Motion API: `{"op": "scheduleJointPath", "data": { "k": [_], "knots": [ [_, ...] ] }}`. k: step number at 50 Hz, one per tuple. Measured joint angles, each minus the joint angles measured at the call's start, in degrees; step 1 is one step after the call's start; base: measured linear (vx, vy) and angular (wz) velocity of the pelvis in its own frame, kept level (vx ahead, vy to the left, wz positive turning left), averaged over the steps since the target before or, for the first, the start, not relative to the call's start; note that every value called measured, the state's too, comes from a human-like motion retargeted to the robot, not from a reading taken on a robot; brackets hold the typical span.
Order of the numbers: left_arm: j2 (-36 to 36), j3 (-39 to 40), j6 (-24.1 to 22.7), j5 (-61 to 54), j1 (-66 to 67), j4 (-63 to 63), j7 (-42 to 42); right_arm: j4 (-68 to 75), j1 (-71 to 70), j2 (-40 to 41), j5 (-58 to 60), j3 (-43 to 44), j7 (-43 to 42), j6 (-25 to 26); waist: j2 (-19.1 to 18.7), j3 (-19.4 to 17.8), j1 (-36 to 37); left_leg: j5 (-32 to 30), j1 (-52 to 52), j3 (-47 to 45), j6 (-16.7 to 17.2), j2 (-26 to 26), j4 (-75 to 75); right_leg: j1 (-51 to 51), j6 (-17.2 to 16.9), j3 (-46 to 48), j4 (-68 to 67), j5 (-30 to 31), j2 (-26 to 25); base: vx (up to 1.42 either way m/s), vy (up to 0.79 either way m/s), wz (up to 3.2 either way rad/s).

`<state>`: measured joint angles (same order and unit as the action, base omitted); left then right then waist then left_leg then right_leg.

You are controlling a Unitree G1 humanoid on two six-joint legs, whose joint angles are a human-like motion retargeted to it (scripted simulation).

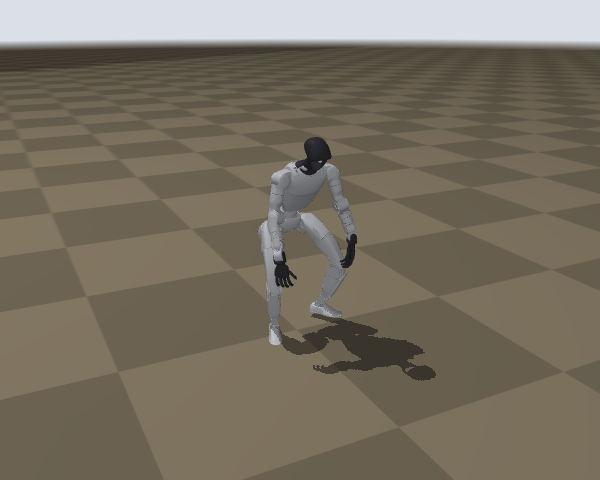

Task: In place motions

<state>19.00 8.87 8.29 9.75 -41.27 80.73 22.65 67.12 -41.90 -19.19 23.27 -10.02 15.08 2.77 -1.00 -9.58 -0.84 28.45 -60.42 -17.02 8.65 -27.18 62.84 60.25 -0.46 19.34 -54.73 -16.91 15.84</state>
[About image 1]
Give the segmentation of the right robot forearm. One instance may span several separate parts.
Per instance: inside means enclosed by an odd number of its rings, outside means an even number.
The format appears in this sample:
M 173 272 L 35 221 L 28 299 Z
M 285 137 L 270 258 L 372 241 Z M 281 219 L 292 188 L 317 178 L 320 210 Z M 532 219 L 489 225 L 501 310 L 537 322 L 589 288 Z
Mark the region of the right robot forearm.
M 277 225 L 278 216 L 276 212 L 270 212 L 268 215 L 268 230 L 271 234 L 273 258 L 277 261 L 283 261 L 282 252 L 285 249 L 283 242 L 283 228 Z

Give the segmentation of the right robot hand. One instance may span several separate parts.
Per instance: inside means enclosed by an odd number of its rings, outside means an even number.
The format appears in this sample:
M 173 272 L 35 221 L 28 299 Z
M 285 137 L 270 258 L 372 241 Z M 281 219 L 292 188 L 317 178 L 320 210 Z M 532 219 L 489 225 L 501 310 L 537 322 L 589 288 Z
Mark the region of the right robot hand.
M 294 279 L 297 279 L 297 277 L 289 270 L 288 266 L 285 264 L 286 263 L 286 256 L 285 256 L 285 252 L 284 251 L 282 252 L 282 257 L 283 257 L 283 261 L 277 261 L 277 262 L 273 258 L 274 264 L 277 265 L 276 268 L 275 268 L 275 280 L 276 280 L 276 285 L 277 286 L 281 285 L 281 287 L 285 287 L 286 286 L 288 288 L 289 285 L 290 286 L 294 285 L 290 281 L 289 274 Z M 279 284 L 278 278 L 279 278 L 280 284 Z M 288 281 L 289 285 L 287 284 L 286 278 L 287 278 L 287 281 Z M 284 285 L 283 285 L 282 279 L 284 281 Z

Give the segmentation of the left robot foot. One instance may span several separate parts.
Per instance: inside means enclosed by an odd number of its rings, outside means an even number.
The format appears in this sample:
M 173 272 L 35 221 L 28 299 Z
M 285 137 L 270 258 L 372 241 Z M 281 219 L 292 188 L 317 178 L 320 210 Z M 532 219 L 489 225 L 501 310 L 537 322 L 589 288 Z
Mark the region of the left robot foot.
M 322 305 L 320 305 L 320 307 L 317 307 L 316 304 L 317 304 L 317 302 L 313 302 L 310 305 L 309 311 L 311 313 L 317 313 L 317 314 L 321 314 L 323 316 L 333 317 L 333 318 L 339 318 L 342 316 L 341 311 L 334 309 L 333 307 L 329 306 L 327 303 L 324 304 L 323 307 L 321 307 Z

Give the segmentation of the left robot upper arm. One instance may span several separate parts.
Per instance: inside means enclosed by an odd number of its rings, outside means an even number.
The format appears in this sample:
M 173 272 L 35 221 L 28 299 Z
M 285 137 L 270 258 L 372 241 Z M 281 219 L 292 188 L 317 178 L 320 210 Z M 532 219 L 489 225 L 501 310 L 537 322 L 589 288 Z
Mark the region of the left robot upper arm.
M 349 208 L 348 201 L 342 196 L 342 184 L 340 180 L 340 172 L 337 167 L 332 164 L 324 164 L 327 171 L 327 183 L 330 193 L 333 198 L 332 207 L 336 212 L 341 212 Z

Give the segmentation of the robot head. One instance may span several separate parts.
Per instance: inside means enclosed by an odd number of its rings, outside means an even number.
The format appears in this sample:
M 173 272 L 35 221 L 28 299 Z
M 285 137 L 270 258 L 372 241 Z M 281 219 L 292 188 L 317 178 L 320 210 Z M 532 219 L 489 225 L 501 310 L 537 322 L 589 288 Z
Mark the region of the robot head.
M 295 163 L 297 168 L 304 166 L 307 171 L 300 170 L 306 175 L 313 175 L 321 169 L 328 159 L 331 159 L 331 152 L 327 143 L 320 137 L 313 137 L 305 141 L 304 149 L 307 158 Z M 318 161 L 322 161 L 321 163 Z M 297 172 L 297 171 L 296 171 Z

